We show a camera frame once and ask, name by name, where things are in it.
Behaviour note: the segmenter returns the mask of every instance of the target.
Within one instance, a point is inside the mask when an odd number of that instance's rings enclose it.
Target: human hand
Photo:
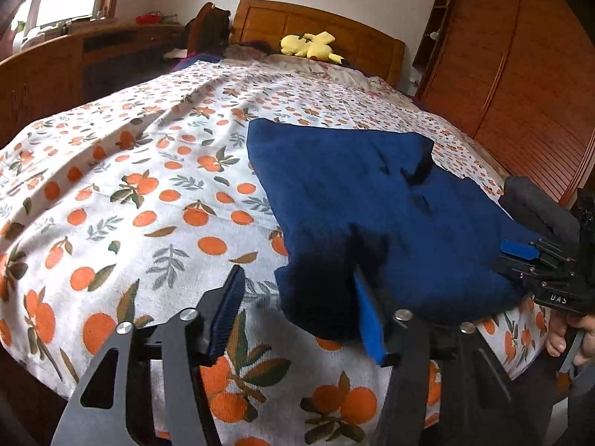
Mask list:
[[[560,357],[566,350],[564,336],[566,335],[568,326],[585,330],[581,348],[572,360],[572,363],[576,367],[579,367],[595,357],[595,315],[578,317],[552,310],[546,339],[546,349],[551,356]]]

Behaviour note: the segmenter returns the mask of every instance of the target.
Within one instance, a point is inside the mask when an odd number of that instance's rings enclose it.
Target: metal bolt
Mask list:
[[[130,330],[132,330],[132,324],[129,321],[123,321],[115,328],[115,331],[121,335],[126,335]]]
[[[395,320],[409,321],[413,318],[413,312],[406,308],[400,308],[395,312]]]
[[[180,312],[180,320],[191,321],[198,316],[198,312],[195,308],[185,308]]]
[[[470,321],[464,321],[460,324],[459,329],[463,333],[474,333],[475,325],[473,325]]]

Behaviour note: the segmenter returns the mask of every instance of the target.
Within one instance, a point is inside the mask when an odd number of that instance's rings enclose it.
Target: stuffed animal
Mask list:
[[[313,61],[330,61],[335,64],[342,64],[343,57],[333,53],[332,48],[328,46],[334,40],[335,38],[328,32],[322,32],[318,35],[306,33],[303,37],[288,35],[281,41],[281,53],[305,57]]]
[[[308,47],[311,42],[297,35],[288,35],[281,40],[281,53],[284,55],[295,55],[305,57],[308,54]]]

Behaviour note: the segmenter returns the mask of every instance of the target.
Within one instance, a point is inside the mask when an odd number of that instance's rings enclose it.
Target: pikachu plush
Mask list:
[[[343,57],[333,53],[332,48],[328,45],[334,40],[335,38],[328,32],[322,32],[318,35],[310,33],[303,36],[288,35],[281,40],[281,53],[305,57],[313,61],[342,64]]]

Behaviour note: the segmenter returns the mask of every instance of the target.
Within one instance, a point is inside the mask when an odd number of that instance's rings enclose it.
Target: bed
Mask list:
[[[242,0],[231,42],[275,46],[285,32],[324,29],[376,77],[230,46],[219,64],[36,121],[2,150],[0,336],[14,359],[68,397],[118,322],[165,321],[237,263],[248,277],[237,333],[204,371],[222,443],[344,445],[370,434],[390,372],[358,342],[325,341],[283,317],[273,271],[287,252],[248,161],[250,120],[415,131],[435,142],[439,166],[493,200],[501,180],[447,121],[387,84],[400,74],[399,40],[320,10]],[[542,349],[547,321],[527,300],[478,326],[514,378]],[[427,425],[440,404],[430,371]],[[152,372],[155,429],[167,438],[159,362]]]

